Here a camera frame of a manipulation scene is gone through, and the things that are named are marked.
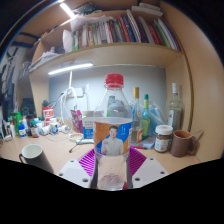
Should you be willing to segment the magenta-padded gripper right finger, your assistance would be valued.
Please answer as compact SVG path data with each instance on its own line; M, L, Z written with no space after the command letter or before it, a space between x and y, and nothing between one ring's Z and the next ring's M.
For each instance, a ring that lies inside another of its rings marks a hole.
M154 157L146 157L136 149L130 149L127 164L129 189L143 187L167 175L166 169Z

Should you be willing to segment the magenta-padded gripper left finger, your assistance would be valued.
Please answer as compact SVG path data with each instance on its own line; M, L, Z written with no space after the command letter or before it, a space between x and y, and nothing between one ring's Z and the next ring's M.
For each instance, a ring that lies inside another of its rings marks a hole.
M69 160L57 173L57 176L83 188L89 188L95 169L94 150L91 149L78 160Z

